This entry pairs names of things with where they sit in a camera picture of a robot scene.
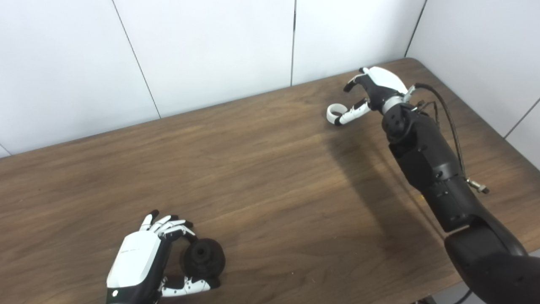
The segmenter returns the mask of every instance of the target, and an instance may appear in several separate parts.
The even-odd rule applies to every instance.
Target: black object
[[[184,272],[201,279],[217,278],[225,268],[221,245],[212,239],[194,241],[184,253]]]
[[[372,110],[380,111],[396,93],[364,79],[369,77],[362,77],[361,83],[371,102],[382,102]],[[453,126],[442,97],[428,85],[415,87],[437,96]],[[452,133],[459,159],[433,119],[412,105],[396,104],[383,116],[390,151],[407,181],[422,193],[444,231],[454,232],[445,239],[444,246],[472,292],[487,304],[539,304],[540,259],[528,256],[516,237],[471,191],[455,128]]]

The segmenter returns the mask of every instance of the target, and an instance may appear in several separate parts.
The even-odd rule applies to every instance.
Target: black rubber part
[[[184,252],[184,267],[187,276],[206,279],[218,277],[225,268],[225,254],[221,245],[212,239],[194,241]]]

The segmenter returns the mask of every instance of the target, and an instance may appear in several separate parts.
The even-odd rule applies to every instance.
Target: wood grain
[[[443,95],[469,175],[492,190],[481,200],[539,248],[540,173],[418,61],[381,66]],[[353,74],[1,159],[0,298],[104,303],[123,237],[154,208],[194,222],[227,257],[222,287],[163,303],[409,303],[457,283],[382,117],[342,128],[324,117],[364,97],[341,90]]]

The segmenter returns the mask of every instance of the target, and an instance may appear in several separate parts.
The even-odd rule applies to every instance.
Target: black cable
[[[446,102],[442,98],[441,94],[439,94],[437,91],[435,91],[435,89],[433,87],[431,87],[430,85],[427,85],[425,83],[416,83],[414,85],[414,87],[417,88],[417,89],[425,89],[425,90],[428,90],[428,91],[432,92],[437,97],[439,102],[441,103],[442,108],[444,110],[444,113],[446,114],[446,118],[448,119],[448,123],[450,124],[450,129],[452,130],[452,137],[454,138],[454,143],[456,144],[457,160],[460,162],[461,171],[463,172],[463,175],[466,178],[467,175],[465,173],[465,165],[463,164],[463,157],[462,157],[462,154],[461,154],[460,140],[457,137],[456,126],[454,125],[454,120],[452,119],[452,116],[450,115],[450,110],[448,109],[448,106],[447,106]]]
[[[424,111],[424,109],[427,108],[430,104],[433,105],[433,109],[435,110],[435,123],[437,124],[437,129],[440,129],[441,126],[440,126],[439,120],[438,120],[438,106],[437,106],[436,102],[430,101],[430,102],[426,103],[424,106],[420,107],[419,110]]]
[[[468,299],[471,294],[473,294],[472,290],[469,289],[469,291],[467,291],[464,296],[461,297],[461,299],[457,300],[457,302],[455,302],[454,304],[462,304],[463,302],[465,302],[466,299]],[[418,303],[420,304],[429,304],[426,300],[422,299],[422,300],[418,300],[417,301]]]
[[[461,304],[463,302],[465,302],[465,300],[473,293],[472,290],[469,289],[468,292],[465,293],[465,295],[463,297],[461,297],[461,299],[457,300],[457,302],[455,302],[454,304]]]

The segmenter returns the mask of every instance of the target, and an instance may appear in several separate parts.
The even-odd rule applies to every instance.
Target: metal connector
[[[407,91],[407,93],[403,97],[403,102],[409,102],[409,100],[410,100],[410,98],[413,95],[413,92],[415,90],[416,90],[416,88],[414,87],[414,85],[412,87],[410,87],[409,90]]]
[[[420,107],[424,106],[426,102],[424,100],[420,100],[414,108],[411,109],[412,112],[417,111]]]
[[[485,185],[485,184],[480,184],[476,181],[473,181],[471,179],[467,179],[467,184],[469,184],[469,186],[471,186],[471,188],[475,188],[476,191],[478,191],[479,193],[483,193],[483,194],[488,194],[489,193],[489,188]]]

